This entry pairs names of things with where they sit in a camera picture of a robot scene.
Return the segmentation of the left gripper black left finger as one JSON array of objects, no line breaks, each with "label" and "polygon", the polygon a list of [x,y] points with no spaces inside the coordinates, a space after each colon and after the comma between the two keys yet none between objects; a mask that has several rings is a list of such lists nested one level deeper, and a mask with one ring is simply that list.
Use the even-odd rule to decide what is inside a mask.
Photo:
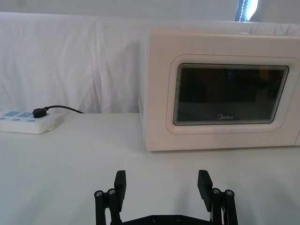
[{"label": "left gripper black left finger", "polygon": [[95,216],[97,225],[106,225],[105,210],[110,210],[111,224],[121,225],[120,212],[126,192],[126,172],[125,170],[117,171],[114,187],[107,192],[98,190],[94,193],[95,197]]}]

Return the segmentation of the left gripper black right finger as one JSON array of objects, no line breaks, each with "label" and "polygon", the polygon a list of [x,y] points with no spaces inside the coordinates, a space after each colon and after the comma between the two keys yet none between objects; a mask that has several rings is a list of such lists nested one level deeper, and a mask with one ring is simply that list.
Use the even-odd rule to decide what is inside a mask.
[{"label": "left gripper black right finger", "polygon": [[197,186],[200,196],[204,201],[207,211],[210,213],[212,225],[237,225],[237,213],[235,205],[235,193],[232,190],[222,192],[213,187],[208,171],[198,172]]}]

